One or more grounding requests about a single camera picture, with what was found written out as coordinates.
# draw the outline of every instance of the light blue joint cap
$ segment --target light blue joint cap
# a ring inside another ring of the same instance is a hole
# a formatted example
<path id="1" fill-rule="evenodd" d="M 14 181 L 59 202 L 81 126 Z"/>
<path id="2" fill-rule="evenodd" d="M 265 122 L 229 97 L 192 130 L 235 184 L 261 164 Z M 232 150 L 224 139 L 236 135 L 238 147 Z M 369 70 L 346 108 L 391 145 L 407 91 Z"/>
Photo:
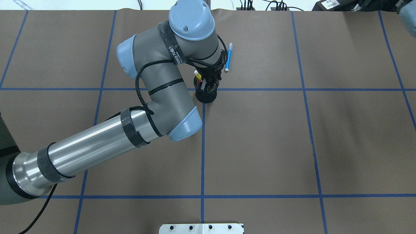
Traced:
<path id="1" fill-rule="evenodd" d="M 137 36 L 137 34 L 123 41 L 123 43 L 117 46 L 116 50 L 117 59 L 119 60 L 120 65 L 123 67 L 124 72 L 133 79 L 135 79 L 137 75 L 137 70 L 133 59 L 133 41 L 135 36 Z"/>
<path id="2" fill-rule="evenodd" d="M 409 33 L 416 37 L 416 0 L 409 2 L 400 10 L 400 18 Z"/>
<path id="3" fill-rule="evenodd" d="M 173 142 L 190 137 L 202 128 L 201 117 L 199 116 L 196 106 L 189 112 L 185 118 L 168 134 Z"/>
<path id="4" fill-rule="evenodd" d="M 169 25 L 179 37 L 199 41 L 215 30 L 209 6 L 203 0 L 178 0 L 169 11 Z"/>

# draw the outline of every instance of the blue pen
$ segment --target blue pen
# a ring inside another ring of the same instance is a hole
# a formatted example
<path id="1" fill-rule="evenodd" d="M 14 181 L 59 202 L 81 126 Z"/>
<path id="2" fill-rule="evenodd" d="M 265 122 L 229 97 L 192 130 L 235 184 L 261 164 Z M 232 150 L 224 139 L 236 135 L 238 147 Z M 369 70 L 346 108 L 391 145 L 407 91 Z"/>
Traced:
<path id="1" fill-rule="evenodd" d="M 225 71 L 228 72 L 230 70 L 230 61 L 231 61 L 231 51 L 233 50 L 233 44 L 230 43 L 228 45 L 228 60 L 227 63 L 225 64 Z"/>

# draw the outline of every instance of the yellow marker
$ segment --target yellow marker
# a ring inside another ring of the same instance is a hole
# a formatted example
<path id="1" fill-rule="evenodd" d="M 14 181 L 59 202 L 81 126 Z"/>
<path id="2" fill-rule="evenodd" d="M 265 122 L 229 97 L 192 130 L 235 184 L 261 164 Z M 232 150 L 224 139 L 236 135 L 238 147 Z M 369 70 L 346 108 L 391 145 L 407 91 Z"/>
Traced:
<path id="1" fill-rule="evenodd" d="M 197 70 L 195 70 L 193 73 L 195 74 L 196 78 L 198 78 L 198 80 L 202 80 L 202 76 L 198 73 Z"/>

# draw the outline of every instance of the black band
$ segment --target black band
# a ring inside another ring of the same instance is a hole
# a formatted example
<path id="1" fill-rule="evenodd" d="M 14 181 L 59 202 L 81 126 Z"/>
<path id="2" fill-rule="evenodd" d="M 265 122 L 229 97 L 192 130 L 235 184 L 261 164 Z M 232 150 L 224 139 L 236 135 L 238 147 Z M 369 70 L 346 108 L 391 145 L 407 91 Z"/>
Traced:
<path id="1" fill-rule="evenodd" d="M 49 180 L 53 183 L 60 183 L 63 181 L 67 181 L 75 176 L 68 177 L 66 175 L 61 174 L 56 167 L 52 164 L 51 159 L 49 158 L 49 147 L 55 144 L 51 143 L 48 146 L 40 149 L 37 152 L 37 166 L 39 167 L 40 172 L 45 177 L 45 179 Z"/>
<path id="2" fill-rule="evenodd" d="M 181 63 L 186 63 L 185 55 L 183 54 L 181 47 L 179 46 L 178 41 L 176 40 L 175 34 L 173 33 L 169 21 L 160 22 L 157 25 L 159 30 L 160 37 L 162 38 L 163 43 L 166 46 L 169 54 L 171 55 L 174 62 L 178 65 Z"/>
<path id="3" fill-rule="evenodd" d="M 23 198 L 26 198 L 26 199 L 36 199 L 36 198 L 38 198 L 39 196 L 33 196 L 33 195 L 30 195 L 29 193 L 26 193 L 17 184 L 17 182 L 15 180 L 15 177 L 13 176 L 13 161 L 15 160 L 15 158 L 16 158 L 16 156 L 12 157 L 6 165 L 6 179 L 7 179 L 7 182 L 9 183 L 9 185 L 10 185 L 10 188 L 12 188 L 13 191 L 17 195 L 19 195 Z"/>
<path id="4" fill-rule="evenodd" d="M 136 131 L 133 120 L 131 119 L 130 108 L 126 108 L 120 112 L 120 120 L 126 137 L 135 147 L 140 148 L 149 144 L 149 142 L 145 141 L 140 133 Z"/>
<path id="5" fill-rule="evenodd" d="M 197 59 L 197 58 L 194 58 L 194 59 L 196 59 L 196 60 L 207 60 L 207 59 L 209 59 L 210 57 L 212 57 L 215 54 L 215 52 L 217 52 L 218 46 L 219 46 L 219 43 L 217 44 L 217 48 L 214 50 L 214 52 L 212 52 L 212 54 L 210 56 L 202 58 L 202 59 Z"/>
<path id="6" fill-rule="evenodd" d="M 149 113 L 149 112 L 147 112 L 147 111 L 146 111 L 146 116 L 147 116 L 147 119 L 149 120 L 150 126 L 152 126 L 153 131 L 155 131 L 156 135 L 157 135 L 158 137 L 162 137 L 163 135 L 162 135 L 162 134 L 160 134 L 159 130 L 157 129 L 157 127 L 156 127 L 156 125 L 155 125 L 155 123 L 153 122 L 152 116 L 151 116 L 151 115 L 150 115 L 150 113 Z"/>
<path id="7" fill-rule="evenodd" d="M 4 156 L 8 156 L 10 154 L 14 154 L 14 153 L 20 153 L 20 149 L 19 147 L 17 147 L 17 145 L 10 146 L 4 149 L 0 149 L 0 158 Z"/>
<path id="8" fill-rule="evenodd" d="M 159 87 L 156 87 L 156 88 L 150 90 L 149 91 L 149 95 L 152 95 L 152 94 L 154 94 L 156 92 L 159 92 L 162 89 L 166 89 L 169 86 L 172 86 L 174 84 L 181 83 L 181 82 L 183 82 L 183 79 L 182 78 L 179 78 L 179 79 L 176 79 L 176 80 L 172 80 L 172 81 L 170 81 L 170 82 L 168 82 L 168 83 L 166 83 L 164 85 L 161 85 Z"/>

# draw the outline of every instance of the white plate with holes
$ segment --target white plate with holes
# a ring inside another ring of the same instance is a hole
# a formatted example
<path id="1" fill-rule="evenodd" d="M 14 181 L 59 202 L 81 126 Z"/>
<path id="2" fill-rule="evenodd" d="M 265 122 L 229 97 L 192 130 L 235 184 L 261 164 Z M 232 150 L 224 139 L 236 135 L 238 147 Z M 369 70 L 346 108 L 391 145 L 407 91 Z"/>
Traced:
<path id="1" fill-rule="evenodd" d="M 244 224 L 163 224 L 159 234 L 244 234 Z"/>

